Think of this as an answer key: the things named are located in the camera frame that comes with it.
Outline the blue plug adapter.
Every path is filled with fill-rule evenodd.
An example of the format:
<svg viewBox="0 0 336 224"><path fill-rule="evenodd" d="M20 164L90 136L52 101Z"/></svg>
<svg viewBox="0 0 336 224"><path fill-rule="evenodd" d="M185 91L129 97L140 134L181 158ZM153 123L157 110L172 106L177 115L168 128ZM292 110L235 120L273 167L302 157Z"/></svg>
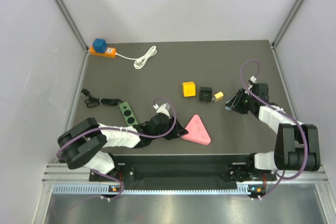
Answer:
<svg viewBox="0 0 336 224"><path fill-rule="evenodd" d="M95 50L95 52L99 54L104 54L108 49L106 41L101 38L96 38L92 43L92 47Z"/></svg>

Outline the black plug adapter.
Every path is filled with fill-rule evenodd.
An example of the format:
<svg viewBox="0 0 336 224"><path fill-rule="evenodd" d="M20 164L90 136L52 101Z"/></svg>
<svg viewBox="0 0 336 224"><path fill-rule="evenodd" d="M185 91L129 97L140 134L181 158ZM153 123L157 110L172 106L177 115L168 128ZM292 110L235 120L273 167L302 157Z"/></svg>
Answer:
<svg viewBox="0 0 336 224"><path fill-rule="evenodd" d="M211 87L200 87L199 89L199 101L203 103L209 103L212 101L213 90Z"/></svg>

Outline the small yellow plug adapter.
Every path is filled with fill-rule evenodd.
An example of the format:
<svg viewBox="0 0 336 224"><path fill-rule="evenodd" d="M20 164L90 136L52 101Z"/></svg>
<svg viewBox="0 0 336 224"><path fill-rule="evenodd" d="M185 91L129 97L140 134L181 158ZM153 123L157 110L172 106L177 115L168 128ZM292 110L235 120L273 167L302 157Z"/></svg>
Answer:
<svg viewBox="0 0 336 224"><path fill-rule="evenodd" d="M224 94L220 91L220 92L214 94L214 96L212 98L212 101L218 102L218 101L220 101L223 98L224 98Z"/></svg>

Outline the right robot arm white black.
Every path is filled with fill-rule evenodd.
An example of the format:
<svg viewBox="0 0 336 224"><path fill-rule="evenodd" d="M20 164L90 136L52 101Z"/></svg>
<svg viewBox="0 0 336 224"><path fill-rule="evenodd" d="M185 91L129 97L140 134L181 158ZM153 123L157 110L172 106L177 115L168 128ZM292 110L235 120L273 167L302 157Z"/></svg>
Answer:
<svg viewBox="0 0 336 224"><path fill-rule="evenodd" d="M239 114L251 113L276 134L273 151L248 156L246 176L256 180L265 170L318 171L320 151L317 127L295 121L277 104L269 103L268 92L268 84L250 82L247 90L239 89L226 102L227 110Z"/></svg>

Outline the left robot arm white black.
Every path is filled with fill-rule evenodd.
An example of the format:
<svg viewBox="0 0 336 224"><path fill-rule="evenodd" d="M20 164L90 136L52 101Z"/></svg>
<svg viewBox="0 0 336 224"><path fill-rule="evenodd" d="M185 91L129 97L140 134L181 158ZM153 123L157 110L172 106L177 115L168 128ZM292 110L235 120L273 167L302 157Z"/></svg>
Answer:
<svg viewBox="0 0 336 224"><path fill-rule="evenodd" d="M57 143L58 157L69 169L86 167L107 180L119 176L120 169L113 155L102 152L106 147L144 148L153 140L173 140L188 134L174 116L158 113L149 121L128 127L111 127L88 118L61 135Z"/></svg>

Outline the green power strip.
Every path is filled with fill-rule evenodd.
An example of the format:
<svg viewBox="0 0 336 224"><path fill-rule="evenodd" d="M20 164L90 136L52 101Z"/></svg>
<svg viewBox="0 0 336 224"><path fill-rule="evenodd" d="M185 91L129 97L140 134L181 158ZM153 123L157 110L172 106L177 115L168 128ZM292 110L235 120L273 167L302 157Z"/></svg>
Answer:
<svg viewBox="0 0 336 224"><path fill-rule="evenodd" d="M120 103L119 108L128 126L138 125L135 115L127 102Z"/></svg>

